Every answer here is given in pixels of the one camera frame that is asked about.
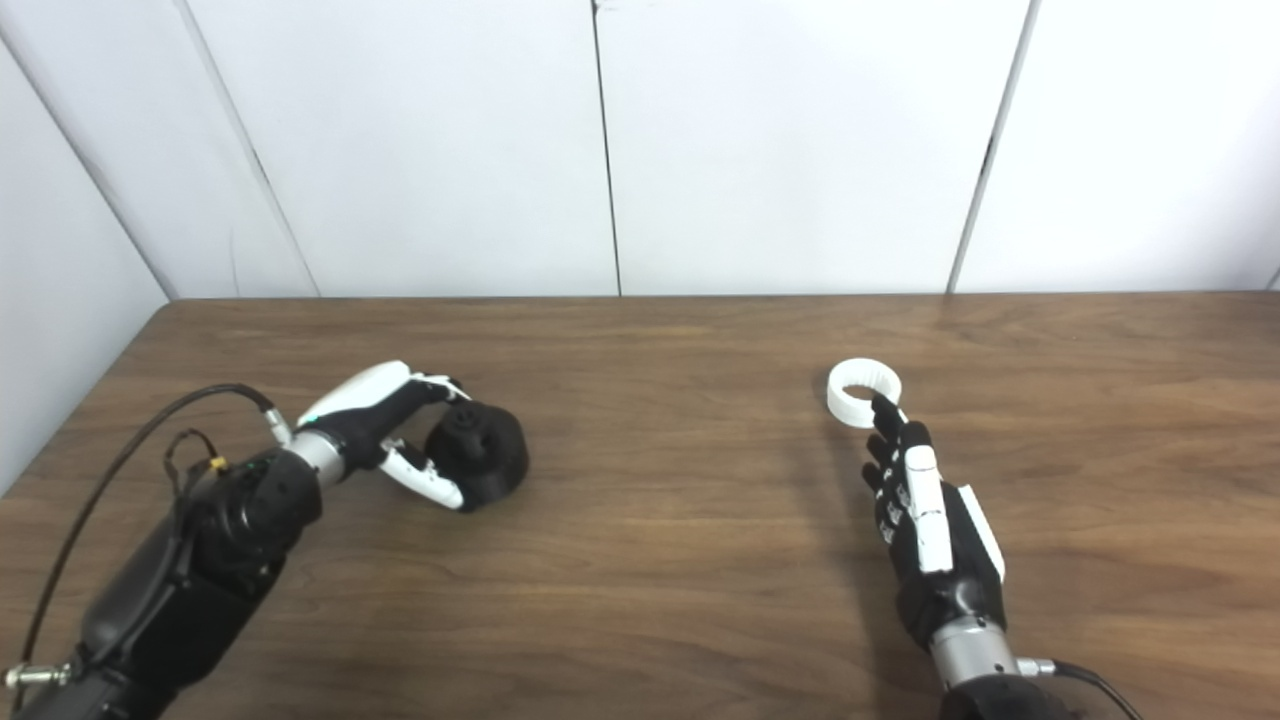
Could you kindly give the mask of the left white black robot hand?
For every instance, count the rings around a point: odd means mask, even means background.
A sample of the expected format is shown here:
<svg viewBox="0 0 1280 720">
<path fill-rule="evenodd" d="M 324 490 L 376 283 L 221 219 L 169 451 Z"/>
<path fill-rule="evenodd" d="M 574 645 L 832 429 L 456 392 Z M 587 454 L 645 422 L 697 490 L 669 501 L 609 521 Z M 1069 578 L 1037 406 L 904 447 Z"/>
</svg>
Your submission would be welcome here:
<svg viewBox="0 0 1280 720">
<path fill-rule="evenodd" d="M 317 400 L 283 448 L 305 460 L 323 488 L 356 471 L 379 470 L 404 488 L 461 512 L 465 493 L 424 451 L 393 434 L 419 410 L 472 397 L 449 375 L 416 372 L 392 360 L 370 366 Z"/>
</svg>

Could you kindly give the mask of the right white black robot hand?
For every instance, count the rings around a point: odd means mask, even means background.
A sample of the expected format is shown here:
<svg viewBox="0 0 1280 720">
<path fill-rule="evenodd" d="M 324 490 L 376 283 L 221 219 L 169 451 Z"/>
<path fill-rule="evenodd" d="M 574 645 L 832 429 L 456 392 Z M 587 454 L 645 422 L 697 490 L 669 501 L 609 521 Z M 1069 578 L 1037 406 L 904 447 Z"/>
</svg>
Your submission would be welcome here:
<svg viewBox="0 0 1280 720">
<path fill-rule="evenodd" d="M 968 486 L 947 482 L 931 432 L 881 393 L 861 478 L 897 582 L 895 610 L 922 648 L 950 623 L 974 618 L 1007 629 L 998 544 Z"/>
</svg>

